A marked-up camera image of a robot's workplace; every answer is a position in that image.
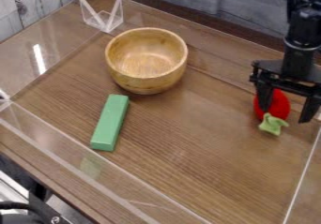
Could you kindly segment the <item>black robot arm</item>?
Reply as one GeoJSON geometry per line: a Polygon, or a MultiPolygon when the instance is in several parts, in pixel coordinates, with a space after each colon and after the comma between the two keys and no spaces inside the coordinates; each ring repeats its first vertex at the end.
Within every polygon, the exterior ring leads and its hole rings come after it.
{"type": "Polygon", "coordinates": [[[250,82],[254,83],[259,108],[266,112],[271,96],[280,89],[306,98],[299,123],[307,123],[321,108],[321,0],[286,0],[288,32],[283,37],[280,60],[255,60],[250,82]]]}

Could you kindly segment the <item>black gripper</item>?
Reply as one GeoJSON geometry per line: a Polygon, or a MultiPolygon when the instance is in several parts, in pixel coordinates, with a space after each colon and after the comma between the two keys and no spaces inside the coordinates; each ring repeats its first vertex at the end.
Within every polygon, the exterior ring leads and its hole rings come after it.
{"type": "Polygon", "coordinates": [[[250,82],[256,89],[258,106],[266,112],[271,105],[272,90],[279,89],[306,97],[299,123],[307,123],[321,107],[321,66],[312,64],[306,73],[287,73],[280,60],[256,60],[251,63],[250,82]]]}

